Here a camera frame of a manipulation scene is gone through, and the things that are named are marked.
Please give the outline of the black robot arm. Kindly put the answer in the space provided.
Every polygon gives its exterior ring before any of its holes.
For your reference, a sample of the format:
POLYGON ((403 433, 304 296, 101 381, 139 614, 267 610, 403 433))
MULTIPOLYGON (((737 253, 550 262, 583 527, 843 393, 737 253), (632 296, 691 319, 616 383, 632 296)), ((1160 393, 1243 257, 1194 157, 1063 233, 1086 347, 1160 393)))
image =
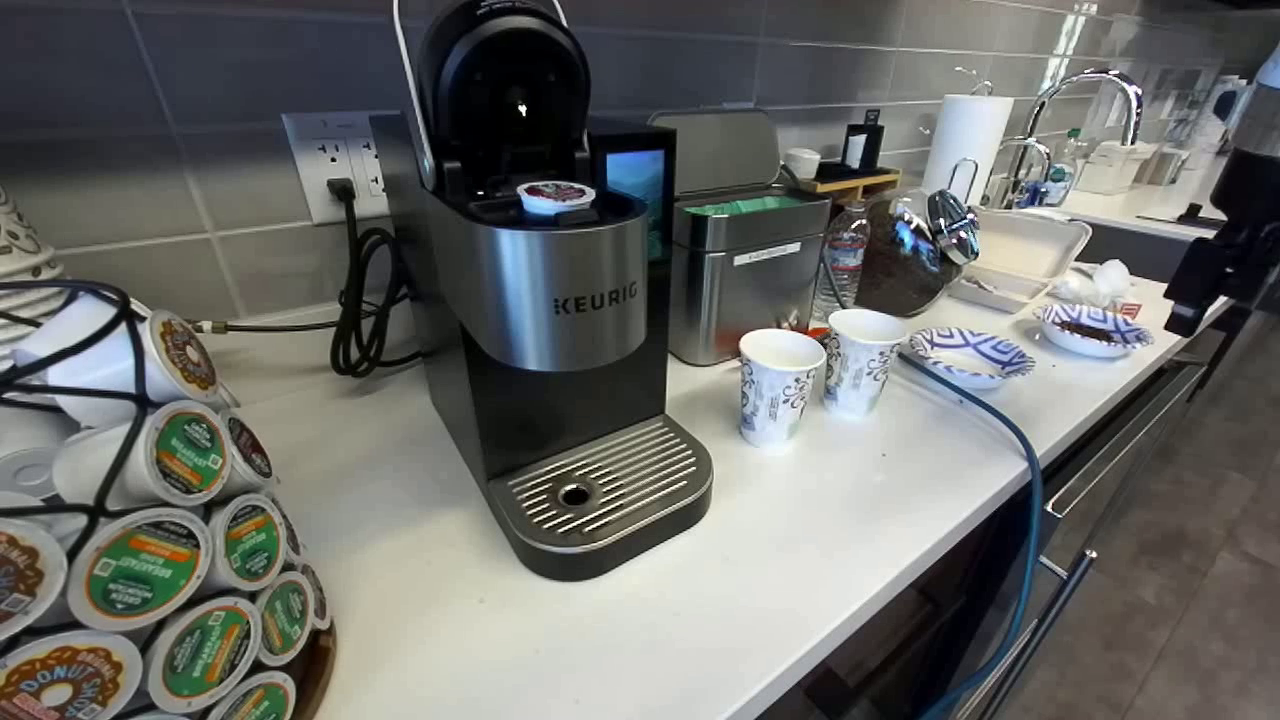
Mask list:
POLYGON ((1213 205, 1225 228, 1194 239, 1163 287, 1175 337, 1194 337, 1221 296, 1254 302, 1280 266, 1280 48, 1258 69, 1213 205))

